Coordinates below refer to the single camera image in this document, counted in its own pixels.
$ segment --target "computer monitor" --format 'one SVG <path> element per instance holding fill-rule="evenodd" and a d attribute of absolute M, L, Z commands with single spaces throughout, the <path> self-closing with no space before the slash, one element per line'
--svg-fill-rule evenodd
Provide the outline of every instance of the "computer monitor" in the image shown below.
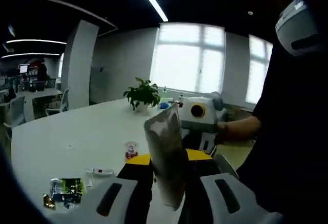
<path fill-rule="evenodd" d="M 27 73 L 28 68 L 29 68 L 29 64 L 21 64 L 21 65 L 19 66 L 19 73 L 20 73 L 20 74 L 25 74 L 25 73 Z"/>

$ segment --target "white chair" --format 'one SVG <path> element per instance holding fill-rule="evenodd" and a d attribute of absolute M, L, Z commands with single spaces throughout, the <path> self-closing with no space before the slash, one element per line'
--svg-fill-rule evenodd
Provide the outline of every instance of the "white chair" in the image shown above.
<path fill-rule="evenodd" d="M 18 125 L 24 124 L 24 97 L 16 97 L 10 101 L 10 105 L 7 112 L 6 122 L 6 136 L 11 139 L 12 129 Z"/>
<path fill-rule="evenodd" d="M 62 113 L 62 112 L 68 111 L 68 110 L 69 110 L 69 107 L 68 107 L 68 89 L 65 89 L 65 91 L 63 93 L 63 97 L 61 98 L 61 101 L 60 101 L 59 109 L 46 109 L 46 114 L 47 114 L 47 116 L 49 116 L 49 115 Z"/>

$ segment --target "green leaves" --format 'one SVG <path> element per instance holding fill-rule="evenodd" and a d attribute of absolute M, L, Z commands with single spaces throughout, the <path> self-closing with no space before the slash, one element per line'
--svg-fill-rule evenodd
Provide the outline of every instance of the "green leaves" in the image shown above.
<path fill-rule="evenodd" d="M 129 87 L 127 91 L 123 93 L 123 96 L 128 98 L 133 110 L 140 105 L 140 102 L 143 102 L 145 105 L 156 106 L 160 102 L 160 96 L 158 95 L 158 86 L 152 84 L 151 81 L 136 77 L 135 78 L 139 83 L 138 87 Z"/>

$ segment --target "black sleeve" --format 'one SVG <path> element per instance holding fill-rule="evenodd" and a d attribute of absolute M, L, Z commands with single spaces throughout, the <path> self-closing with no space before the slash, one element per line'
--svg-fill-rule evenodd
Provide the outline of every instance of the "black sleeve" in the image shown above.
<path fill-rule="evenodd" d="M 258 101 L 252 116 L 256 116 L 260 121 L 264 121 L 272 112 L 271 101 L 273 100 L 274 91 L 277 86 L 277 76 L 279 75 L 279 62 L 285 50 L 280 43 L 273 46 L 270 58 L 268 72 L 265 77 L 263 91 L 260 100 Z"/>

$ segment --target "black ceiling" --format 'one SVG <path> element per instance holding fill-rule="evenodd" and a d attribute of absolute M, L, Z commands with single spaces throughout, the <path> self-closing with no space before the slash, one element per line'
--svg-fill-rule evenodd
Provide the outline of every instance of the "black ceiling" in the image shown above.
<path fill-rule="evenodd" d="M 61 0 L 79 6 L 114 24 L 118 30 L 156 27 L 162 22 L 148 0 Z M 252 34 L 268 41 L 275 38 L 274 26 L 291 0 L 157 0 L 169 22 L 204 23 L 223 26 L 241 35 Z M 23 0 L 11 15 L 15 38 L 66 42 L 80 19 L 100 26 L 99 35 L 113 27 L 67 6 L 44 0 Z M 10 43 L 13 53 L 62 53 L 65 45 L 53 43 Z"/>

